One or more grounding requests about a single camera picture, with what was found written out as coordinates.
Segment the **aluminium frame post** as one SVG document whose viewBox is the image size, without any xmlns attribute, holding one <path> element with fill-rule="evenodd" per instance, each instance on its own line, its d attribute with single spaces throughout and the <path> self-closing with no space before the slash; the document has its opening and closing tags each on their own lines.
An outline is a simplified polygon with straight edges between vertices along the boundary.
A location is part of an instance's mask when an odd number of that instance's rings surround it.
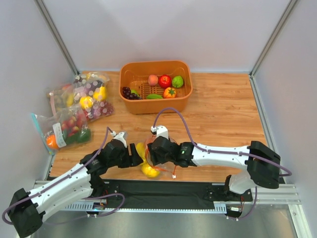
<svg viewBox="0 0 317 238">
<path fill-rule="evenodd" d="M 72 59 L 66 44 L 64 43 L 64 40 L 62 39 L 53 19 L 51 14 L 49 13 L 49 10 L 43 0 L 34 0 L 34 3 L 36 4 L 37 8 L 39 9 L 42 17 L 44 18 L 55 42 L 57 43 L 62 55 L 64 56 L 68 66 L 70 67 L 71 71 L 73 74 L 77 75 L 79 74 L 79 70 L 76 67 L 74 60 Z"/>
<path fill-rule="evenodd" d="M 267 54 L 269 53 L 270 49 L 273 47 L 276 39 L 278 38 L 279 34 L 281 33 L 282 29 L 284 28 L 287 20 L 291 16 L 293 10 L 295 9 L 296 5 L 299 3 L 299 0 L 290 0 L 283 11 L 280 19 L 278 20 L 274 30 L 272 31 L 267 43 L 265 44 L 263 50 L 261 51 L 258 59 L 256 60 L 253 68 L 251 69 L 249 76 L 253 78 L 256 73 L 259 71 L 263 61 L 265 60 Z"/>
</svg>

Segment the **right aluminium frame post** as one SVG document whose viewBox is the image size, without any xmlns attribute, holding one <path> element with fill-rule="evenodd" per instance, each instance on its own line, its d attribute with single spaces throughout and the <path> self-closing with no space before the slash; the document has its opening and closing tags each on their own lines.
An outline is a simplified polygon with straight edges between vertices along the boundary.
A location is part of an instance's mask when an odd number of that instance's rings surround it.
<svg viewBox="0 0 317 238">
<path fill-rule="evenodd" d="M 263 50 L 261 51 L 258 59 L 256 60 L 253 68 L 251 69 L 249 76 L 253 78 L 256 73 L 259 71 L 263 61 L 265 60 L 267 54 L 269 53 L 270 49 L 273 47 L 276 39 L 278 38 L 279 34 L 281 33 L 282 29 L 284 28 L 287 20 L 291 16 L 293 10 L 295 9 L 296 5 L 299 3 L 299 0 L 290 0 L 283 11 L 280 19 L 278 20 L 274 30 L 272 31 L 267 43 L 265 44 Z"/>
</svg>

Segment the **blue zip bag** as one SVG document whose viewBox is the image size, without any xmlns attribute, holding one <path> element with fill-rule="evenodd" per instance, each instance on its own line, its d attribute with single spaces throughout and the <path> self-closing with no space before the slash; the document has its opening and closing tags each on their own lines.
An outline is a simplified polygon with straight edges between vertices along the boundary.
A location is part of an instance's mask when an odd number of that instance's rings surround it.
<svg viewBox="0 0 317 238">
<path fill-rule="evenodd" d="M 31 114 L 32 121 L 49 154 L 91 141 L 92 132 L 81 108 L 62 109 L 52 117 Z"/>
</svg>

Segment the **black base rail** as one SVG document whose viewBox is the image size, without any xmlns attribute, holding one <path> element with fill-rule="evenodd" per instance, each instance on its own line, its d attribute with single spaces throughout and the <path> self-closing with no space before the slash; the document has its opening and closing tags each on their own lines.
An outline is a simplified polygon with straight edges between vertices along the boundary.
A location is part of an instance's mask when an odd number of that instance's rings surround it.
<svg viewBox="0 0 317 238">
<path fill-rule="evenodd" d="M 101 187 L 88 200 L 84 188 L 72 188 L 59 199 L 49 202 L 52 213 L 58 211 L 85 211 L 88 213 L 150 212 L 150 213 L 214 213 L 239 217 L 242 209 L 229 211 L 229 204 L 253 202 L 261 192 L 270 189 L 258 187 L 243 194 L 235 194 L 223 183 L 103 180 Z"/>
</svg>

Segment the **fake yellow mango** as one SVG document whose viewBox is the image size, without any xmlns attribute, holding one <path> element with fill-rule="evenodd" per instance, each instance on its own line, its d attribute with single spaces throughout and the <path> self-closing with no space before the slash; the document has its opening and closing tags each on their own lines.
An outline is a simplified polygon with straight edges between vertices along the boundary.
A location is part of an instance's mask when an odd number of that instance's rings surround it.
<svg viewBox="0 0 317 238">
<path fill-rule="evenodd" d="M 140 166 L 142 166 L 144 164 L 148 164 L 146 157 L 145 157 L 145 144 L 144 144 L 144 142 L 139 142 L 136 145 L 136 150 L 137 150 L 138 155 L 143 160 L 143 162 L 140 164 Z"/>
</svg>

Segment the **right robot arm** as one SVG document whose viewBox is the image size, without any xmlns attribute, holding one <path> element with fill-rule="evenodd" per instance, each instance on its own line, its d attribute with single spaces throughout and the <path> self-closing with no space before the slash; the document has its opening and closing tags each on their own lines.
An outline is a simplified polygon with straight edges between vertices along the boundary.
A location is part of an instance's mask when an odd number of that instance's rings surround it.
<svg viewBox="0 0 317 238">
<path fill-rule="evenodd" d="M 159 136 L 148 144 L 151 163 L 156 166 L 171 162 L 176 166 L 224 166 L 240 169 L 226 178 L 226 189 L 242 194 L 256 186 L 279 188 L 280 156 L 259 141 L 249 146 L 212 147 L 192 142 L 177 144 Z"/>
</svg>

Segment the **fake green apple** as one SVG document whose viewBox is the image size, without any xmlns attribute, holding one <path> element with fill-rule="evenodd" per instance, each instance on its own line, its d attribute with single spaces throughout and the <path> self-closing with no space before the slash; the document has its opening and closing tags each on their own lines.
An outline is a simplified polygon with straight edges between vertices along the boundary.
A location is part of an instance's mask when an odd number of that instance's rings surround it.
<svg viewBox="0 0 317 238">
<path fill-rule="evenodd" d="M 181 88 L 184 84 L 184 80 L 182 78 L 182 76 L 178 75 L 178 76 L 175 76 L 173 79 L 172 79 L 172 86 L 174 88 Z"/>
</svg>

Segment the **fake purple grapes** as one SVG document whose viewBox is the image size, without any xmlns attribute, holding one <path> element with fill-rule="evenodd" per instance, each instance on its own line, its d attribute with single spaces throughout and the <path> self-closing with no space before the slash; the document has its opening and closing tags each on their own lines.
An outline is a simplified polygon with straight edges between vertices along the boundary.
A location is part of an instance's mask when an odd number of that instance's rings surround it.
<svg viewBox="0 0 317 238">
<path fill-rule="evenodd" d="M 140 100 L 141 99 L 140 96 L 138 97 L 134 93 L 131 93 L 131 89 L 129 87 L 122 88 L 122 96 L 128 100 Z"/>
</svg>

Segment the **fake persimmon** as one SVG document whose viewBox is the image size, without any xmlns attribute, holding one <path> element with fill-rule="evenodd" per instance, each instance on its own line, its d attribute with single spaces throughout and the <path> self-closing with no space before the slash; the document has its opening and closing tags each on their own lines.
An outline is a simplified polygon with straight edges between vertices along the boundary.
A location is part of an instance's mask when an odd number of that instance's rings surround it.
<svg viewBox="0 0 317 238">
<path fill-rule="evenodd" d="M 177 95 L 176 89 L 172 87 L 167 87 L 163 92 L 164 99 L 175 98 L 176 95 Z"/>
</svg>

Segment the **fake peach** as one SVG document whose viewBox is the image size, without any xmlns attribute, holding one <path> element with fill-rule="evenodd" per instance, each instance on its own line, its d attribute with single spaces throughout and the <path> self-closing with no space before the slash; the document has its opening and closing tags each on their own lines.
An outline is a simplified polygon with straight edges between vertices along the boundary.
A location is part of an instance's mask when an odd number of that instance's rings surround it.
<svg viewBox="0 0 317 238">
<path fill-rule="evenodd" d="M 158 80 L 159 80 L 159 78 L 157 75 L 151 74 L 148 77 L 148 84 L 150 86 L 156 86 L 158 84 Z"/>
</svg>

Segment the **fake yellow lemon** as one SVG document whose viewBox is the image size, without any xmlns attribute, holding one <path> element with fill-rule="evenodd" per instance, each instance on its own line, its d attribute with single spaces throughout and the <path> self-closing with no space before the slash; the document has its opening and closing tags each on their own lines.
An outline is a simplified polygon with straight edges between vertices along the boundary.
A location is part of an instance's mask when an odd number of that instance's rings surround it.
<svg viewBox="0 0 317 238">
<path fill-rule="evenodd" d="M 160 171 L 152 168 L 149 165 L 145 165 L 145 164 L 141 166 L 141 171 L 145 176 L 152 178 L 152 179 L 156 178 L 160 175 Z"/>
</svg>

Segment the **fake green mango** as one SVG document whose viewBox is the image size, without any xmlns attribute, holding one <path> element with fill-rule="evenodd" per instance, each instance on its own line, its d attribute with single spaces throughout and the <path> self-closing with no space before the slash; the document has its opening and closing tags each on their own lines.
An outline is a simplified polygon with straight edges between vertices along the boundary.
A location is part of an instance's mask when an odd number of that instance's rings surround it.
<svg viewBox="0 0 317 238">
<path fill-rule="evenodd" d="M 153 99 L 163 99 L 162 95 L 159 94 L 149 94 L 146 99 L 153 100 Z"/>
</svg>

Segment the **orange plastic basket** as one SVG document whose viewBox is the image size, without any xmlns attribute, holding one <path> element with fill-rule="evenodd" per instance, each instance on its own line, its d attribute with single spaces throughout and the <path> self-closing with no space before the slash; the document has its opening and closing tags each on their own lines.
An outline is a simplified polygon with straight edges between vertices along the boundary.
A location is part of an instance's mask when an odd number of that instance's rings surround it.
<svg viewBox="0 0 317 238">
<path fill-rule="evenodd" d="M 169 99 L 147 99 L 149 94 L 162 95 L 164 89 L 160 86 L 148 84 L 149 75 L 169 75 L 171 78 L 181 76 L 184 80 L 182 87 L 176 89 L 176 97 Z M 126 99 L 122 94 L 123 87 L 136 90 L 140 100 Z M 193 92 L 189 66 L 179 60 L 131 62 L 120 70 L 119 95 L 128 112 L 132 114 L 158 113 L 164 108 L 173 107 L 179 111 L 187 106 L 188 99 Z"/>
</svg>

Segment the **pink zip bag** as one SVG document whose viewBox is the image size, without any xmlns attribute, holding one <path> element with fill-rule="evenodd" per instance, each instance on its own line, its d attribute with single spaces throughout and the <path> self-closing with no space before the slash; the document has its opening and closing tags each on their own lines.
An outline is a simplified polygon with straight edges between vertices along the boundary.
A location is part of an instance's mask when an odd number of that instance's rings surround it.
<svg viewBox="0 0 317 238">
<path fill-rule="evenodd" d="M 57 88 L 47 89 L 46 96 L 54 116 L 57 112 L 74 104 L 73 89 L 73 84 L 64 84 Z"/>
</svg>

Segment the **left aluminium frame post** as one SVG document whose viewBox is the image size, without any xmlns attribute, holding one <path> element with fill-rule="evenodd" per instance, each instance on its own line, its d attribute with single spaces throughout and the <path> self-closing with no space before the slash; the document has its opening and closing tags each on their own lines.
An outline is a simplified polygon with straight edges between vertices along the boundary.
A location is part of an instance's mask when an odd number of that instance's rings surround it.
<svg viewBox="0 0 317 238">
<path fill-rule="evenodd" d="M 64 43 L 64 40 L 62 39 L 53 19 L 51 14 L 49 13 L 49 10 L 43 0 L 34 0 L 34 3 L 36 4 L 37 8 L 39 9 L 42 17 L 44 18 L 55 42 L 57 43 L 62 55 L 64 56 L 68 66 L 70 67 L 71 71 L 73 74 L 77 75 L 79 74 L 79 70 L 76 67 L 74 60 L 72 59 L 66 44 Z"/>
</svg>

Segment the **fake green pear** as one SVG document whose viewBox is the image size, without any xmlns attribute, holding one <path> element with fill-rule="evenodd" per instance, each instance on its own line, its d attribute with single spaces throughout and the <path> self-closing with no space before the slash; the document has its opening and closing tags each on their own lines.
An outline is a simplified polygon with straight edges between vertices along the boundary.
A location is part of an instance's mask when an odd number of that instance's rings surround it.
<svg viewBox="0 0 317 238">
<path fill-rule="evenodd" d="M 136 90 L 131 89 L 131 93 L 134 93 L 134 94 L 137 95 L 138 97 L 140 96 Z"/>
</svg>

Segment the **orange zip top bag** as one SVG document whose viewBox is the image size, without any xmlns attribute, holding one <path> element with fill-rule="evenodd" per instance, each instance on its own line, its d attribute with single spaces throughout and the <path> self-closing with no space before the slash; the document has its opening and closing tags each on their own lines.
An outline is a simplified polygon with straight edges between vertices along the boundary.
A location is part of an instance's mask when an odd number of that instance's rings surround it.
<svg viewBox="0 0 317 238">
<path fill-rule="evenodd" d="M 149 143 L 152 143 L 154 140 L 156 139 L 156 136 L 155 135 L 152 135 L 152 136 L 149 136 L 147 137 L 144 141 L 144 144 L 145 144 L 145 157 L 146 157 L 146 160 L 148 162 L 147 165 L 151 166 L 152 168 L 160 171 L 160 175 L 157 178 L 159 177 L 162 177 L 162 176 L 170 176 L 172 178 L 172 175 L 176 175 L 176 166 L 171 163 L 171 162 L 167 162 L 165 164 L 160 164 L 160 165 L 156 165 L 154 166 L 151 161 L 150 161 L 150 154 L 149 154 L 149 151 L 148 151 L 148 144 Z"/>
</svg>

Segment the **fake red apple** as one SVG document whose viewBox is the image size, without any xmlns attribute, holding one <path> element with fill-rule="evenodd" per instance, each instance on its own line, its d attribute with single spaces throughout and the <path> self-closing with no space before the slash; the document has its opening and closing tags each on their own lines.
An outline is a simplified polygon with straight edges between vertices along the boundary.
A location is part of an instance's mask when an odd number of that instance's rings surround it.
<svg viewBox="0 0 317 238">
<path fill-rule="evenodd" d="M 158 78 L 158 84 L 161 88 L 166 89 L 172 86 L 172 79 L 169 75 L 162 75 Z"/>
</svg>

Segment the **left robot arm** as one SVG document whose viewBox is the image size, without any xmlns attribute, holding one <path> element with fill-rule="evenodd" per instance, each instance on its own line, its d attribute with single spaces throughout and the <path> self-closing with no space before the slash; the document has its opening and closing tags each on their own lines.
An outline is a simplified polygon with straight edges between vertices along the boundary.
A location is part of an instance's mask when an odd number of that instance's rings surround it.
<svg viewBox="0 0 317 238">
<path fill-rule="evenodd" d="M 88 197 L 101 199 L 106 186 L 100 176 L 109 168 L 135 167 L 142 162 L 135 144 L 126 146 L 112 139 L 104 148 L 86 155 L 68 172 L 42 187 L 17 190 L 3 216 L 10 218 L 9 222 L 21 238 L 26 238 L 67 205 Z"/>
</svg>

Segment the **polka dot zip bag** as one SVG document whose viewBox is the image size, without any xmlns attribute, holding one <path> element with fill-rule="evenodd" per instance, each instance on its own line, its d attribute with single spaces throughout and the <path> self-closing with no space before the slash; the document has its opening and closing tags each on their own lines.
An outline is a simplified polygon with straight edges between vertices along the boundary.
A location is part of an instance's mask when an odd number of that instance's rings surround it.
<svg viewBox="0 0 317 238">
<path fill-rule="evenodd" d="M 100 71 L 77 75 L 74 79 L 72 97 L 67 100 L 67 104 L 81 107 L 87 121 L 111 116 L 114 106 L 108 99 L 108 82 L 108 75 Z"/>
</svg>

